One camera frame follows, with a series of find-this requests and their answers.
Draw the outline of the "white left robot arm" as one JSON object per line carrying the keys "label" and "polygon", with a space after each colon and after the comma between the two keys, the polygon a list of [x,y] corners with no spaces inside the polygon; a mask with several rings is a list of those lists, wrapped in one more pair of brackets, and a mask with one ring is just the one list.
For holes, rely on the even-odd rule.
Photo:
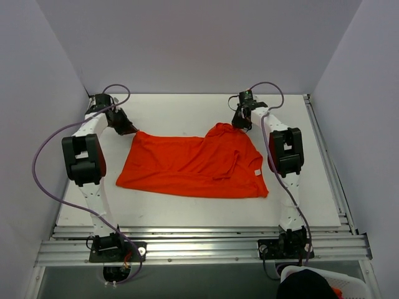
{"label": "white left robot arm", "polygon": [[91,112],[72,136],[62,139],[62,150],[67,176],[79,188],[91,214],[92,250],[119,261],[125,256],[127,242],[110,212],[104,185],[107,165],[99,142],[99,136],[108,127],[119,135],[138,131],[122,109]]}

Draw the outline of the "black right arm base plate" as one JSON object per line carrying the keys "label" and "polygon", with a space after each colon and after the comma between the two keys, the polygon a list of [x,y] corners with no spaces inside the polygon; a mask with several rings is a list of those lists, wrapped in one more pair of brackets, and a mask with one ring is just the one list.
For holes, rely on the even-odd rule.
{"label": "black right arm base plate", "polygon": [[259,239],[257,241],[259,258],[265,260],[287,260],[307,258],[309,239],[302,230],[283,231],[277,238]]}

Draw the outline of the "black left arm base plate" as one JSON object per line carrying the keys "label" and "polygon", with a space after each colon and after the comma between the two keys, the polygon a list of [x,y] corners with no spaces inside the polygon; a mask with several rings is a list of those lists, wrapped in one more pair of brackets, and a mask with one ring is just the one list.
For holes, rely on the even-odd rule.
{"label": "black left arm base plate", "polygon": [[117,244],[109,242],[103,245],[92,245],[90,249],[90,263],[139,262],[140,256],[129,242]]}

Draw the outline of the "orange t shirt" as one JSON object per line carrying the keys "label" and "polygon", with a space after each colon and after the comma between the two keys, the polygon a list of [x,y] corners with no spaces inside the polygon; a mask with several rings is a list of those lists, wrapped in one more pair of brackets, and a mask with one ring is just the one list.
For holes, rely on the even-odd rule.
{"label": "orange t shirt", "polygon": [[186,197],[267,197],[262,164],[250,137],[228,123],[215,124],[204,137],[139,131],[116,185]]}

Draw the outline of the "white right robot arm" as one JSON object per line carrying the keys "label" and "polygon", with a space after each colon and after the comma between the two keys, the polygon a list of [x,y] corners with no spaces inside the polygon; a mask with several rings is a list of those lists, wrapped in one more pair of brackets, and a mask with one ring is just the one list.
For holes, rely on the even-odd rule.
{"label": "white right robot arm", "polygon": [[283,188],[277,250],[282,256],[291,257],[299,247],[305,247],[309,230],[297,199],[300,172],[304,165],[302,133],[300,129],[282,123],[269,112],[265,103],[237,105],[232,125],[245,130],[256,125],[262,130],[267,163]]}

